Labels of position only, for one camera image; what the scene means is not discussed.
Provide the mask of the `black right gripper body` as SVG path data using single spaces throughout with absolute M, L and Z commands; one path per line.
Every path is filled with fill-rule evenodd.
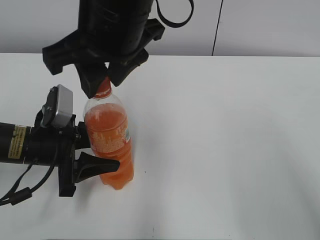
M 163 36 L 165 27 L 149 18 L 152 4 L 151 0 L 81 0 L 77 29 L 42 49 L 45 66 L 57 75 L 70 64 L 126 64 Z

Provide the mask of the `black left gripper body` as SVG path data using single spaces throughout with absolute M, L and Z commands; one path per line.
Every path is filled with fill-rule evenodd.
M 31 129 L 25 161 L 32 165 L 49 166 L 44 177 L 24 195 L 31 197 L 58 168 L 58 195 L 72 197 L 76 191 L 73 163 L 75 160 L 75 119 L 73 114 L 65 127 L 53 125 L 53 110 L 43 107 L 36 115 Z

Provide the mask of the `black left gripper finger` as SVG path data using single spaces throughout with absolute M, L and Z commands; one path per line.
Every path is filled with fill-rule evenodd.
M 118 160 L 100 158 L 81 152 L 79 158 L 74 161 L 74 182 L 80 183 L 95 176 L 113 173 L 119 167 Z
M 80 121 L 76 126 L 75 148 L 88 149 L 91 147 L 90 139 L 87 133 L 86 125 Z

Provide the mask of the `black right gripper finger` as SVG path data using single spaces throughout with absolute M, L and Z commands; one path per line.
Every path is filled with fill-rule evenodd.
M 149 54 L 145 49 L 142 49 L 133 59 L 126 63 L 110 62 L 107 70 L 107 76 L 111 83 L 118 87 L 128 77 L 128 75 L 145 63 L 149 58 Z
M 108 69 L 105 62 L 75 63 L 81 89 L 88 99 L 93 98 L 107 77 Z

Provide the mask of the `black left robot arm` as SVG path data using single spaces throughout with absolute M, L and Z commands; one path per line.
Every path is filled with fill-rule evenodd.
M 48 166 L 44 177 L 34 187 L 18 190 L 21 177 L 0 199 L 1 204 L 16 205 L 30 197 L 49 178 L 55 168 L 58 169 L 58 195 L 72 197 L 76 184 L 101 174 L 116 172 L 120 162 L 104 159 L 81 152 L 76 158 L 76 150 L 90 147 L 84 122 L 75 124 L 76 115 L 72 115 L 65 127 L 51 124 L 41 125 L 45 114 L 39 111 L 34 126 L 9 123 L 0 124 L 0 161 L 9 164 Z

